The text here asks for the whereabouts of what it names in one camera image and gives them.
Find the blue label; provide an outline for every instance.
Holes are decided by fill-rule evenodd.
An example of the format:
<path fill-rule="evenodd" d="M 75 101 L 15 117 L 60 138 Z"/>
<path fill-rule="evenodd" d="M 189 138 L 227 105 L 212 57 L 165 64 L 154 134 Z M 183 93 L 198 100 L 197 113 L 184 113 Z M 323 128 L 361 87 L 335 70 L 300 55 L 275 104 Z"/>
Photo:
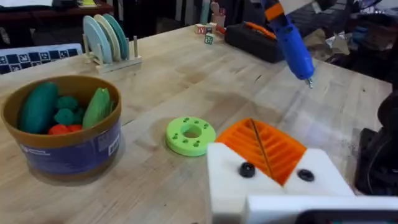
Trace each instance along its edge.
<path fill-rule="evenodd" d="M 111 129 L 81 144 L 45 149 L 22 144 L 19 147 L 35 169 L 52 174 L 77 174 L 100 165 L 116 153 L 119 143 L 120 122 L 117 122 Z"/>

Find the brown bowl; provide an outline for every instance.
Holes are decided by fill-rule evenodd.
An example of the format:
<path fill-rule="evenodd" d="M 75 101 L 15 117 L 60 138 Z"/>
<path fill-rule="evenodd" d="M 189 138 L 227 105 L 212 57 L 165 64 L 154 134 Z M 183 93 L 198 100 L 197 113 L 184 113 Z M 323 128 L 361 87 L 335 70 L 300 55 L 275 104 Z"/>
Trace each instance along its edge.
<path fill-rule="evenodd" d="M 71 95 L 87 106 L 97 88 L 107 88 L 116 107 L 95 126 L 68 134 L 25 133 L 17 129 L 18 115 L 28 94 L 40 83 L 54 82 L 59 95 Z M 104 171 L 111 164 L 120 142 L 121 95 L 107 81 L 68 75 L 32 82 L 11 94 L 3 104 L 1 118 L 24 152 L 29 165 L 56 179 L 81 179 Z"/>

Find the black screw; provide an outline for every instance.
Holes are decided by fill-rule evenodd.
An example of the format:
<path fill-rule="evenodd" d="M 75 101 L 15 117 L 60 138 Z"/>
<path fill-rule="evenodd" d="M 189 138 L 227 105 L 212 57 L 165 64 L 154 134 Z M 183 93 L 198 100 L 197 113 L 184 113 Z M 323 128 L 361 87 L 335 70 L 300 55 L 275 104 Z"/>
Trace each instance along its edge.
<path fill-rule="evenodd" d="M 239 174 L 245 178 L 251 178 L 256 174 L 256 169 L 254 165 L 249 162 L 242 163 L 241 167 L 239 168 Z"/>
<path fill-rule="evenodd" d="M 313 182 L 313 180 L 315 180 L 315 176 L 313 175 L 313 173 L 306 169 L 299 170 L 297 172 L 297 175 L 300 179 L 307 181 L 307 182 Z"/>

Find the orange 3d printed part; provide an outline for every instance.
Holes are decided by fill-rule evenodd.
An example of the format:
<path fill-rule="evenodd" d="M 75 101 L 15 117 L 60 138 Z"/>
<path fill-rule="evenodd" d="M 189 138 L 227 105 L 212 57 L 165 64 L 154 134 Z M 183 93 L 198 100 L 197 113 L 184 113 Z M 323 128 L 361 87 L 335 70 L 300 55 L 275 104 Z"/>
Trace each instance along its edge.
<path fill-rule="evenodd" d="M 306 148 L 266 123 L 246 118 L 216 139 L 283 185 Z"/>

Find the green ring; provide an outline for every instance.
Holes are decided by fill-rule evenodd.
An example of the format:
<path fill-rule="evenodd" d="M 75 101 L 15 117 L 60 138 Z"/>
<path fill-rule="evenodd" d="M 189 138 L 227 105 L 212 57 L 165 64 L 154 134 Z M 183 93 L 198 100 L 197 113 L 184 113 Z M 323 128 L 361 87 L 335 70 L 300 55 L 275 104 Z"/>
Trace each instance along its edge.
<path fill-rule="evenodd" d="M 184 156 L 206 154 L 207 144 L 215 140 L 214 128 L 208 122 L 196 117 L 176 118 L 166 129 L 167 146 Z"/>

